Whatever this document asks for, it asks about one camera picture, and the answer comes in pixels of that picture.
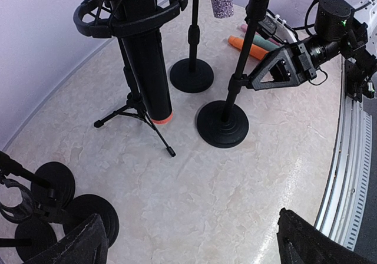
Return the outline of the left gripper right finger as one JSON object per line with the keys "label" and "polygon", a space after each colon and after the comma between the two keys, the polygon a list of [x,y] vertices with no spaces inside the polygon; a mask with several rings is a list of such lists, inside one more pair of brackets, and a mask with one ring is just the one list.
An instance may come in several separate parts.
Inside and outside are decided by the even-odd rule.
{"label": "left gripper right finger", "polygon": [[277,224],[281,263],[371,263],[330,240],[292,210],[282,208]]}

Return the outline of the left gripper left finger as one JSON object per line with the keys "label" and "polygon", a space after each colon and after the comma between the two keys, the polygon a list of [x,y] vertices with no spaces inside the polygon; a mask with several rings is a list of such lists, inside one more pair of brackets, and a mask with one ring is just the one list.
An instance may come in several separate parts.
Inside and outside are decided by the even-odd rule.
{"label": "left gripper left finger", "polygon": [[108,239],[100,215],[92,214],[56,244],[24,263],[106,263]]}

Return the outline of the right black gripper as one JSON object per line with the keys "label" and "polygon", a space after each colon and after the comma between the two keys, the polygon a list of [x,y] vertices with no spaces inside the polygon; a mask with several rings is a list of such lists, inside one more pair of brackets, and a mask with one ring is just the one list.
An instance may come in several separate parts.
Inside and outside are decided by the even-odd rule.
{"label": "right black gripper", "polygon": [[316,77],[311,56],[299,41],[269,52],[250,73],[249,89],[297,87]]}

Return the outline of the teal microphone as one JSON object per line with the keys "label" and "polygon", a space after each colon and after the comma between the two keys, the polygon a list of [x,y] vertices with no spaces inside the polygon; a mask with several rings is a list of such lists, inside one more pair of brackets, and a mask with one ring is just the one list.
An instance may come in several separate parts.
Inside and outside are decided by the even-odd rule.
{"label": "teal microphone", "polygon": [[253,39],[254,45],[257,45],[260,48],[263,48],[266,51],[273,51],[278,49],[280,46],[261,37],[260,35],[255,35]]}

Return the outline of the pink mic round stand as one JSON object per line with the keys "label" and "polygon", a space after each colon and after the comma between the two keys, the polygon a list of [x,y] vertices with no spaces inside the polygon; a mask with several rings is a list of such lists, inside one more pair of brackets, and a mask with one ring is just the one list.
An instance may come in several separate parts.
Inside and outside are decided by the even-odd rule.
{"label": "pink mic round stand", "polygon": [[1,238],[1,248],[15,248],[24,262],[56,243],[57,237],[51,225],[36,217],[18,224],[14,238]]}

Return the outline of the pink microphone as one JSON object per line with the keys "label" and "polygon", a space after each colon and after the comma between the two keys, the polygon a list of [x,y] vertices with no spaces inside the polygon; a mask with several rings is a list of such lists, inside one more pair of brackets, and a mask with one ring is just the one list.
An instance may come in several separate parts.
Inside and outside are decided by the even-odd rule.
{"label": "pink microphone", "polygon": [[[240,29],[243,31],[243,32],[246,32],[247,31],[247,24],[241,24],[240,26]],[[268,41],[276,44],[276,45],[280,45],[277,41],[275,41],[273,38],[269,38]]]}

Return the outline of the purple mic round stand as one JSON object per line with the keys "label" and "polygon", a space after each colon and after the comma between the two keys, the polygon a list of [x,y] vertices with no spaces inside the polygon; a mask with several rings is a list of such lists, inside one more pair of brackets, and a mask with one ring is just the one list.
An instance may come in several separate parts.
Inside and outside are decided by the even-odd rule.
{"label": "purple mic round stand", "polygon": [[30,191],[35,200],[42,204],[60,202],[61,207],[65,208],[74,198],[74,176],[66,165],[57,161],[47,162],[32,173],[2,151],[1,174],[12,174],[31,182]]}

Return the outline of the orange mic round stand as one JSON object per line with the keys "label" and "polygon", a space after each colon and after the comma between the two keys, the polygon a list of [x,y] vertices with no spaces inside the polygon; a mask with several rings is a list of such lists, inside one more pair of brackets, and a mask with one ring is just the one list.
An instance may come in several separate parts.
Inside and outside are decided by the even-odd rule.
{"label": "orange mic round stand", "polygon": [[270,0],[249,0],[246,6],[247,31],[234,74],[228,84],[225,101],[206,104],[197,115],[196,127],[201,138],[209,145],[228,149],[239,145],[247,136],[249,121],[237,105],[236,98],[246,85],[243,71],[249,57],[258,22],[267,12]]}

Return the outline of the glitter mic round stand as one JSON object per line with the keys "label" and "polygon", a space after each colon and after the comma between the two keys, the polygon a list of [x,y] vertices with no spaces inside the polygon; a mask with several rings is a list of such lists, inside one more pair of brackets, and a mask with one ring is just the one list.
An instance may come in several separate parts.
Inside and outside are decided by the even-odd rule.
{"label": "glitter mic round stand", "polygon": [[200,42],[199,0],[193,0],[191,25],[188,29],[189,57],[176,62],[170,70],[172,85],[184,93],[201,93],[208,90],[214,81],[214,72],[205,61],[197,58]]}

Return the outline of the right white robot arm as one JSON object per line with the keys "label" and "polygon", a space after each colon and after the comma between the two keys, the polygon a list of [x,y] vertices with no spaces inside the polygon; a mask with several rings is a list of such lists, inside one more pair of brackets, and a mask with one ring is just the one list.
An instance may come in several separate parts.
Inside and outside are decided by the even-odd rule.
{"label": "right white robot arm", "polygon": [[341,55],[353,59],[346,72],[346,94],[356,101],[374,98],[376,56],[367,51],[368,26],[354,17],[345,0],[318,0],[315,34],[268,52],[248,76],[255,91],[312,83],[321,65]]}

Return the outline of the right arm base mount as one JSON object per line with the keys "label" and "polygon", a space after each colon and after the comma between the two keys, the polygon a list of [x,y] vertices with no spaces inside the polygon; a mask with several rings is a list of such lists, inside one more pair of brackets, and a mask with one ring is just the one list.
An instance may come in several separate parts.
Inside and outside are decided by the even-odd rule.
{"label": "right arm base mount", "polygon": [[372,76],[376,73],[376,64],[370,68],[360,68],[356,63],[345,61],[345,93],[354,101],[362,102],[363,96],[373,99],[375,96]]}

